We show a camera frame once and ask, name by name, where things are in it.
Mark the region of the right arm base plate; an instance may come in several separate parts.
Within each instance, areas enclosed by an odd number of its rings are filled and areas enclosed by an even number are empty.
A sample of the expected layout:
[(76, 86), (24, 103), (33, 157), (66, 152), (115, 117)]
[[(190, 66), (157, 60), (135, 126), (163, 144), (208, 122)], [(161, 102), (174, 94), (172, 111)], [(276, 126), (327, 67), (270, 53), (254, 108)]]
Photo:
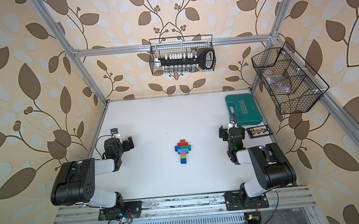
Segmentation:
[(239, 192), (226, 192), (224, 194), (226, 209), (228, 211), (268, 208), (269, 202), (266, 196), (246, 197)]

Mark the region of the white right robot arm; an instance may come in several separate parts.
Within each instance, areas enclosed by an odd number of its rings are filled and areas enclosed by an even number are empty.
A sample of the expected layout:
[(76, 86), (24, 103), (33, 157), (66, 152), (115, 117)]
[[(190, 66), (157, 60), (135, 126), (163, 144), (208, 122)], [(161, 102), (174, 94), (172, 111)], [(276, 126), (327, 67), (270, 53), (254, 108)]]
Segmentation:
[(236, 165), (253, 166), (254, 178), (242, 183), (239, 196), (242, 201), (258, 198), (270, 190), (296, 183), (297, 174), (278, 144), (244, 147), (245, 129), (241, 126), (219, 128), (219, 137), (228, 143), (227, 154)]

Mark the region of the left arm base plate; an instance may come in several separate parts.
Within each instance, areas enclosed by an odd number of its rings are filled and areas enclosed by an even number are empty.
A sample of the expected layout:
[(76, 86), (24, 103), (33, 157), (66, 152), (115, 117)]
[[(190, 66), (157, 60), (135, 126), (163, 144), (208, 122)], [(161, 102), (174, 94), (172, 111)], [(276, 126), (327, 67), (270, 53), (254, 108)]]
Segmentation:
[(131, 218), (139, 218), (142, 211), (142, 201), (130, 201), (124, 202), (119, 207), (112, 207), (110, 209), (100, 209), (98, 220), (99, 221), (110, 221), (119, 218), (120, 213), (130, 211)]

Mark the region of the light blue lego brick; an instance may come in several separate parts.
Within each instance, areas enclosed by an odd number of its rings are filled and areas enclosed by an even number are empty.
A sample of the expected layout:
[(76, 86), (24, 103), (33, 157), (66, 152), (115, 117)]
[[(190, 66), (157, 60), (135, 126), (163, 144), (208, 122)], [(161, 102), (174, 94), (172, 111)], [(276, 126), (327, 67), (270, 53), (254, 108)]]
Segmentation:
[(187, 154), (188, 154), (188, 153), (189, 153), (189, 151), (186, 151), (186, 150), (181, 150), (181, 149), (180, 149), (177, 153), (178, 153), (179, 155), (180, 155), (181, 153), (187, 153)]

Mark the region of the red lego brick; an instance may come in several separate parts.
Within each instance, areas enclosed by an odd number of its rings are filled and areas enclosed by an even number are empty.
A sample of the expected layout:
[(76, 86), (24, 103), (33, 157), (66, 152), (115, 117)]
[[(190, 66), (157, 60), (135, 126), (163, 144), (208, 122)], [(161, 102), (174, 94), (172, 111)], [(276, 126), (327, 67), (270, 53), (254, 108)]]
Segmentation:
[(179, 142), (179, 143), (178, 143), (178, 146), (179, 146), (179, 147), (187, 146), (187, 145), (189, 145), (188, 142)]

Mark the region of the dark green lego brick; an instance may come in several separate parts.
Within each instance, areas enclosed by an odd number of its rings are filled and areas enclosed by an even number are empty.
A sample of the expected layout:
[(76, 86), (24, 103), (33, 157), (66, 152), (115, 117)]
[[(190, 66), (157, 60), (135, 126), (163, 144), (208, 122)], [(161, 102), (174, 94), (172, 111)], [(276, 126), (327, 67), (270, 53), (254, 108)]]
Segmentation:
[(181, 146), (180, 149), (181, 149), (181, 150), (190, 151), (190, 150), (191, 150), (191, 145)]

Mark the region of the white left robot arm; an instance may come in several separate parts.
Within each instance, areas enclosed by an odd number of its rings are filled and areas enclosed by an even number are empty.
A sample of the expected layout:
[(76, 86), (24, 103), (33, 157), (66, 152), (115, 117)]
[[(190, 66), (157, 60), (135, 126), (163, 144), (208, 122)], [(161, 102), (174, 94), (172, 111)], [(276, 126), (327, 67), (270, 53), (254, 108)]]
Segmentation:
[(87, 158), (64, 163), (51, 192), (54, 206), (82, 204), (100, 209), (119, 208), (125, 205), (119, 192), (108, 192), (96, 186), (96, 176), (117, 172), (122, 165), (123, 153), (134, 148), (132, 137), (121, 141), (111, 137), (104, 142), (102, 159)]

